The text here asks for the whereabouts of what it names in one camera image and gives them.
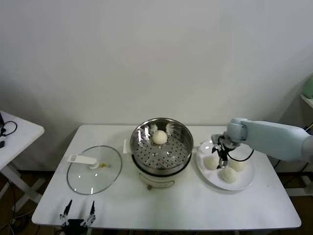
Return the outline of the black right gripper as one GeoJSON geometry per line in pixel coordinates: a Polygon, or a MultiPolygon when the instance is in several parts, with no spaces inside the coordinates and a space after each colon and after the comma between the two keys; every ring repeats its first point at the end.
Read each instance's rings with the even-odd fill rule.
{"type": "Polygon", "coordinates": [[[232,140],[229,136],[219,136],[218,145],[213,146],[212,153],[218,152],[219,164],[217,169],[226,168],[228,164],[228,155],[227,152],[232,151],[232,140]]]}

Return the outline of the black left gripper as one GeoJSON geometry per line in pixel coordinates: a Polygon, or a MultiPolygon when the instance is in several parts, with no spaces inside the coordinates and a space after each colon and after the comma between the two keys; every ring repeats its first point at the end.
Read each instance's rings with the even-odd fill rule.
{"type": "Polygon", "coordinates": [[[65,207],[65,210],[60,214],[60,220],[62,223],[62,230],[87,230],[95,221],[95,206],[94,201],[91,206],[91,210],[87,219],[68,219],[68,213],[72,204],[72,199],[65,207]]]}

